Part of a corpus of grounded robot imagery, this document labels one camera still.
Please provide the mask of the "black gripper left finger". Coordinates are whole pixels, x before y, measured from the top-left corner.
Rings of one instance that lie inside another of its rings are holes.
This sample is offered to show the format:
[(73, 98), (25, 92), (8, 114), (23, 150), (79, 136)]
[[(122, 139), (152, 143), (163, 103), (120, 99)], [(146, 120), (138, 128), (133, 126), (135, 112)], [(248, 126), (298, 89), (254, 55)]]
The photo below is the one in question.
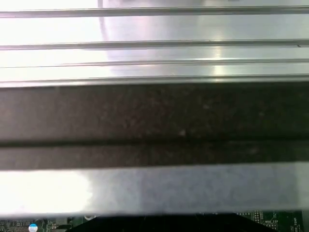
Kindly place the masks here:
[(73, 232), (158, 232), (164, 215), (98, 216), (72, 228)]

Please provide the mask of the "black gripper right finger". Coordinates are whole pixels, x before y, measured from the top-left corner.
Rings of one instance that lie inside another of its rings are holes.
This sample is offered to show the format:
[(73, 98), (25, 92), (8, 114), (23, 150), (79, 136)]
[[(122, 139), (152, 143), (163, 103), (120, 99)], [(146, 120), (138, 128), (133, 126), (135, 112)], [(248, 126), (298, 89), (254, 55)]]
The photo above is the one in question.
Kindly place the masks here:
[(164, 220), (168, 232), (264, 232), (266, 227), (237, 214), (178, 215)]

